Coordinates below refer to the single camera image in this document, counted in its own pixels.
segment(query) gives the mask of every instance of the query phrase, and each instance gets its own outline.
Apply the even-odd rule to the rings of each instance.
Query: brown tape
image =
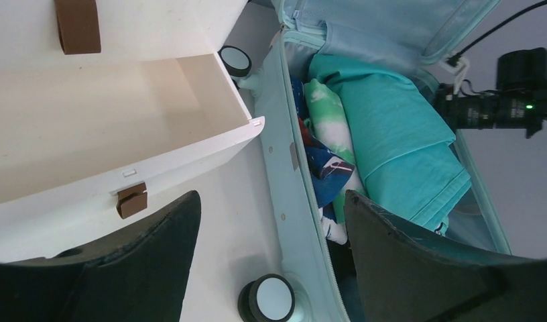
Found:
[[[147,186],[140,183],[117,193],[117,213],[122,219],[147,209]]]
[[[102,51],[95,0],[54,0],[60,46],[65,55]]]

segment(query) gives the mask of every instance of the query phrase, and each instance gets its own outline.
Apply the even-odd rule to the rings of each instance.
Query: open suitcase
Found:
[[[308,64],[318,52],[348,56],[382,64],[410,77],[431,101],[438,82],[424,67],[453,50],[497,2],[273,1],[282,30],[272,42],[263,66],[255,74],[239,79],[238,85],[252,91],[256,115],[267,120],[261,142],[284,278],[264,276],[244,288],[239,310],[246,320],[350,321],[318,220],[290,75],[305,81]],[[476,205],[480,213],[450,213],[446,236],[476,248],[510,254],[461,133],[453,150],[471,174],[472,189],[460,203]],[[289,291],[284,284],[290,284]]]

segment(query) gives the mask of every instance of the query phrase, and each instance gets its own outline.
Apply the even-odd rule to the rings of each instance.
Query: box lid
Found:
[[[77,11],[83,3],[94,3],[93,0],[60,2],[74,4],[72,7]],[[65,55],[55,1],[0,1],[0,72],[210,54],[224,44],[246,2],[96,0],[101,53]]]
[[[272,0],[281,23],[326,35],[326,22],[385,38],[434,64],[453,50],[499,0]]]

